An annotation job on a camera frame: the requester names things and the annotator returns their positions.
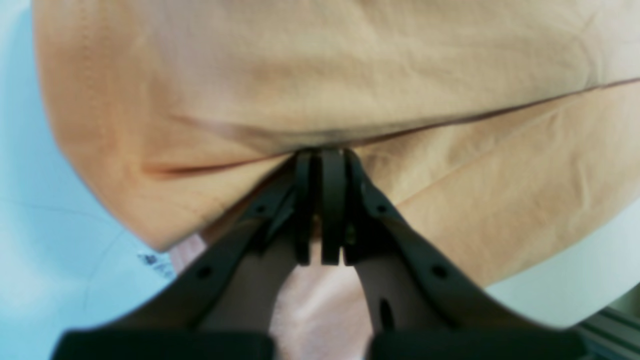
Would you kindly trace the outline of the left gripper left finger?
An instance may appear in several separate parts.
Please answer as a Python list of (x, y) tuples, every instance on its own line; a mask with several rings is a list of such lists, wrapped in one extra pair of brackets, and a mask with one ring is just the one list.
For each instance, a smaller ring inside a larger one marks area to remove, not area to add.
[(282, 285), (311, 262), (316, 164), (298, 152), (160, 294), (100, 328), (68, 331), (55, 360), (272, 360)]

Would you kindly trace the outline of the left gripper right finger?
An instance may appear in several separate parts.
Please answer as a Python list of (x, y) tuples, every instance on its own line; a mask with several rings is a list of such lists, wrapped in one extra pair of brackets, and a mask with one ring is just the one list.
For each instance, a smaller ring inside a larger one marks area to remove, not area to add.
[(368, 360), (585, 360), (574, 330), (525, 319), (480, 289), (400, 215), (347, 149), (320, 151), (323, 265), (354, 267)]

